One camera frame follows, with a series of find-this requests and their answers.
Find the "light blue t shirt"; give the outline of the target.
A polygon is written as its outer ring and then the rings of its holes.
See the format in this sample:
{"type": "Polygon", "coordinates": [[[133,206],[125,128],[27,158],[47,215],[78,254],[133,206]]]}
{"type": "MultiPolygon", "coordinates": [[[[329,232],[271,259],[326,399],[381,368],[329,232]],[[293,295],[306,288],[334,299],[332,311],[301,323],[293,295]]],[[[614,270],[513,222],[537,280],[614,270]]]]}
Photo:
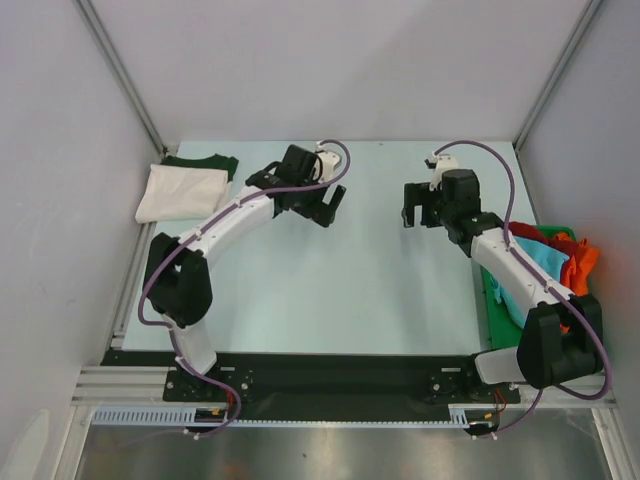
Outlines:
{"type": "MultiPolygon", "coordinates": [[[[569,288],[561,283],[561,272],[569,256],[539,241],[527,239],[512,234],[520,249],[525,252],[547,275],[569,291],[569,288]]],[[[493,295],[493,303],[502,304],[507,310],[509,320],[520,330],[524,328],[526,314],[518,306],[509,291],[493,276],[488,276],[490,292],[493,295]]]]}

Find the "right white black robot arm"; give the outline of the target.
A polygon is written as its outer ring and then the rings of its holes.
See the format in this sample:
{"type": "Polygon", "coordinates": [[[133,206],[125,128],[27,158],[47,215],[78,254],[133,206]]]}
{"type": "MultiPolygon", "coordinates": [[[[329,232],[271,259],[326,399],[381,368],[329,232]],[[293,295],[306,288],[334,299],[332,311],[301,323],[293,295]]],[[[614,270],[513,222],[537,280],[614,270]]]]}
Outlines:
{"type": "Polygon", "coordinates": [[[403,188],[405,227],[442,227],[449,240],[506,289],[525,316],[515,347],[479,353],[461,376],[463,393],[484,401],[498,384],[536,389],[608,372],[602,309],[591,294],[579,296],[555,281],[522,249],[503,220],[481,208],[480,184],[469,169],[454,168],[403,188]]]}

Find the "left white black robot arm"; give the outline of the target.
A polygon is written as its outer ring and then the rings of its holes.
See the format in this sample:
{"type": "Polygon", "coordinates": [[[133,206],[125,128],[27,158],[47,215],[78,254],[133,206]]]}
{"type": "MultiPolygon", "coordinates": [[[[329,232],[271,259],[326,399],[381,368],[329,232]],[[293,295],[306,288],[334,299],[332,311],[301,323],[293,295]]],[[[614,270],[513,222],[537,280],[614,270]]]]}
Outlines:
{"type": "Polygon", "coordinates": [[[151,241],[138,302],[139,321],[150,305],[167,329],[177,364],[188,372],[186,387],[197,398],[214,397],[220,374],[204,318],[213,303],[210,274],[235,241],[284,212],[291,211],[327,228],[346,189],[340,180],[349,171],[349,149],[337,140],[321,140],[312,150],[290,145],[279,161],[250,175],[240,192],[219,211],[178,236],[164,232],[151,241]]]}

